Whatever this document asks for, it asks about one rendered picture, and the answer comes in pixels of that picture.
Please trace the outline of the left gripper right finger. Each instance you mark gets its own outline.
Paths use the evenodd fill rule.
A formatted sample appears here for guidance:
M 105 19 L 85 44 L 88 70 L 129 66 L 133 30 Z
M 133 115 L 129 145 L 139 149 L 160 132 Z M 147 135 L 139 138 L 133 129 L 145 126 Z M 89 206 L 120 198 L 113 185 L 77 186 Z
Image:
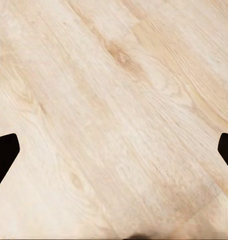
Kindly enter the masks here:
M 222 133 L 219 140 L 218 152 L 228 165 L 228 133 Z

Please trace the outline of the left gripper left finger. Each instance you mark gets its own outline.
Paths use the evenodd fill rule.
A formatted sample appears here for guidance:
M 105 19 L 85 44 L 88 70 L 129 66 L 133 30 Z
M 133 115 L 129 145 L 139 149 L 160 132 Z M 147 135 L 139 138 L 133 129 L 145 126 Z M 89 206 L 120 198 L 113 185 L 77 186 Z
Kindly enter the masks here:
M 16 133 L 0 137 L 0 184 L 20 152 Z

